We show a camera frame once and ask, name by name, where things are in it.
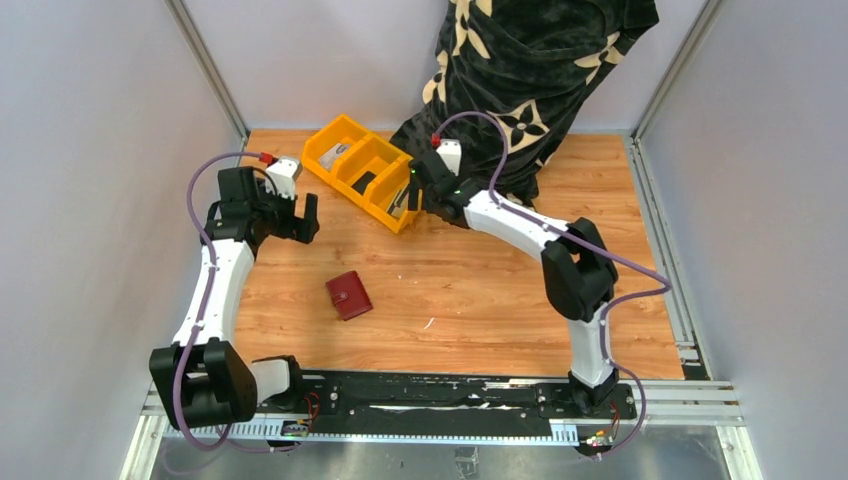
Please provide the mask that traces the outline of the yellow three-compartment bin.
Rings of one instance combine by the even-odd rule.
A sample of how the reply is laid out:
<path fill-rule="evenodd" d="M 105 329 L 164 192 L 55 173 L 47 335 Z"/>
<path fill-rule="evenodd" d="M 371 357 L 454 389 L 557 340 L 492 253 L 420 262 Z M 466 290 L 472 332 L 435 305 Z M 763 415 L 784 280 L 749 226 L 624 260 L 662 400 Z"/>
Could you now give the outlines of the yellow three-compartment bin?
<path fill-rule="evenodd" d="M 338 142 L 350 143 L 351 147 L 327 171 L 319 165 L 318 158 Z M 387 213 L 396 192 L 409 185 L 411 160 L 409 154 L 346 115 L 338 116 L 306 140 L 301 155 L 306 169 L 396 234 L 418 215 L 406 209 L 396 219 Z M 365 171 L 374 172 L 376 178 L 360 196 L 351 186 Z"/>

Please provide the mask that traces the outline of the red leather card holder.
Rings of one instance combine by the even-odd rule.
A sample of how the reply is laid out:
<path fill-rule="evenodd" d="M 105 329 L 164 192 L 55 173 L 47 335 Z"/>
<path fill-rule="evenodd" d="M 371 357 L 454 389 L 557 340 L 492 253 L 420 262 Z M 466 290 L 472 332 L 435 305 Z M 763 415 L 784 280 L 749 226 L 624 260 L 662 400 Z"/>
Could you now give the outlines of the red leather card holder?
<path fill-rule="evenodd" d="M 349 321 L 373 310 L 373 303 L 356 271 L 348 271 L 325 283 L 338 317 Z"/>

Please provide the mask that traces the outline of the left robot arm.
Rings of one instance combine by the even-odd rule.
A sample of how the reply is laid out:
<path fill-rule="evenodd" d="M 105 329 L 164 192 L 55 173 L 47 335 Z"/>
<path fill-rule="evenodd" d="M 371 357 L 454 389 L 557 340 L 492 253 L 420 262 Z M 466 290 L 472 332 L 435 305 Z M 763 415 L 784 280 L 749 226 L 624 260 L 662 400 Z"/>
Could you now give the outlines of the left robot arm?
<path fill-rule="evenodd" d="M 207 211 L 201 271 L 185 320 L 167 347 L 152 351 L 149 370 L 171 425 L 191 429 L 251 420 L 264 401 L 283 413 L 306 400 L 292 355 L 247 363 L 233 337 L 247 277 L 270 238 L 313 241 L 318 198 L 308 194 L 297 216 L 299 163 L 282 157 L 265 169 L 233 167 L 217 174 L 220 198 Z"/>

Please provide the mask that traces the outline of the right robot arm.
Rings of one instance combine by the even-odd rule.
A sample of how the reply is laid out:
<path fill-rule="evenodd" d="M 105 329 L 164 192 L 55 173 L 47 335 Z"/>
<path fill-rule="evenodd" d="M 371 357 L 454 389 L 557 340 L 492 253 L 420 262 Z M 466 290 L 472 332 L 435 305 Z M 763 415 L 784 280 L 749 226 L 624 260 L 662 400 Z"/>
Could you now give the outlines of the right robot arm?
<path fill-rule="evenodd" d="M 540 263 L 546 297 L 567 321 L 572 406 L 584 417 L 601 414 L 620 380 L 602 313 L 614 298 L 618 272 L 603 254 L 596 226 L 585 218 L 568 223 L 540 215 L 461 180 L 434 151 L 413 159 L 409 172 L 410 209 L 488 234 Z"/>

